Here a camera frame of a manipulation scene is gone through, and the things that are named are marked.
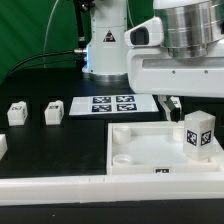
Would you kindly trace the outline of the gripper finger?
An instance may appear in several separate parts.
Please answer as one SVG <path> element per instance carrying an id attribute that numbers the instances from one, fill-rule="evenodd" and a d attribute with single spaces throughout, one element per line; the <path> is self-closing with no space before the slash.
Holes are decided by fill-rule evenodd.
<path id="1" fill-rule="evenodd" d="M 160 95 L 158 101 L 168 121 L 178 122 L 181 120 L 182 105 L 179 97 Z"/>

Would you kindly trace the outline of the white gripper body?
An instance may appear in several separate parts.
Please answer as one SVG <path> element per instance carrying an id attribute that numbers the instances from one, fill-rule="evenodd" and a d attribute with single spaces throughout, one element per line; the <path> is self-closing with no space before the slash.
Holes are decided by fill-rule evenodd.
<path id="1" fill-rule="evenodd" d="M 224 46 L 201 58 L 176 60 L 160 48 L 131 49 L 128 80 L 135 93 L 224 98 Z"/>

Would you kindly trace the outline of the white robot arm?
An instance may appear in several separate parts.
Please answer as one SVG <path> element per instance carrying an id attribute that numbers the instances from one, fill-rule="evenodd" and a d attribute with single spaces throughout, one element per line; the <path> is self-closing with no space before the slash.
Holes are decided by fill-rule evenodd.
<path id="1" fill-rule="evenodd" d="M 153 0 L 129 29 L 127 0 L 80 0 L 91 16 L 83 75 L 136 93 L 224 98 L 224 0 Z"/>

